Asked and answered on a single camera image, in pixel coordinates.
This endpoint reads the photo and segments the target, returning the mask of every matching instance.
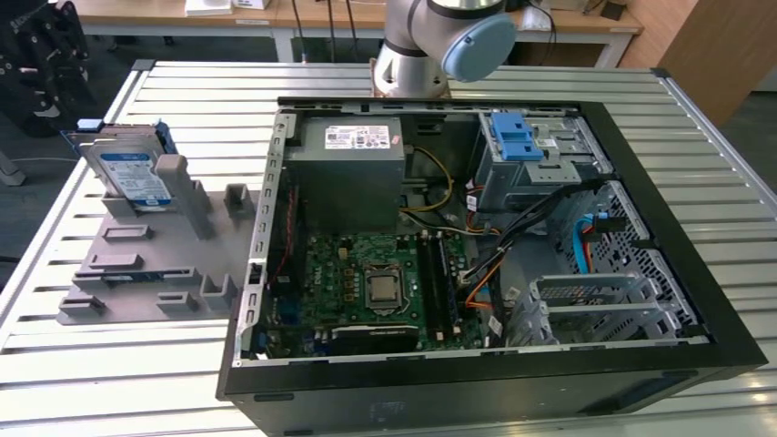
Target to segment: power supply label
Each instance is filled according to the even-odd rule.
[[[329,126],[325,148],[377,149],[390,148],[387,126]]]
[[[145,153],[102,153],[102,168],[126,199],[154,207],[170,203],[170,193],[153,172],[154,161]]]

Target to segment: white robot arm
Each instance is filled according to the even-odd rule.
[[[515,28],[505,0],[390,0],[386,38],[374,63],[386,97],[442,95],[446,77],[473,82],[507,57]]]

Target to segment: blue plastic latch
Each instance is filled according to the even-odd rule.
[[[545,157],[534,146],[533,130],[523,116],[513,112],[497,112],[490,116],[494,136],[501,145],[505,161],[539,161]]]

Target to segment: blue cable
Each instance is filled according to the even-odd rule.
[[[599,212],[597,214],[599,219],[606,219],[609,214]],[[593,214],[585,214],[578,221],[574,222],[574,227],[571,228],[571,250],[574,251],[574,261],[578,263],[579,274],[589,274],[587,262],[585,259],[585,251],[582,250],[582,230],[593,226]]]

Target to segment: aluminum slatted table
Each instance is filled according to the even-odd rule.
[[[367,96],[369,85],[366,66],[157,62],[130,72],[105,121],[161,117],[205,189],[233,182],[258,188],[275,98]],[[771,364],[627,416],[435,434],[777,435],[775,197],[671,79],[646,70],[511,67],[451,89],[454,97],[606,104]],[[213,397],[225,320],[54,321],[105,212],[101,194],[81,159],[0,295],[0,433],[261,435]]]

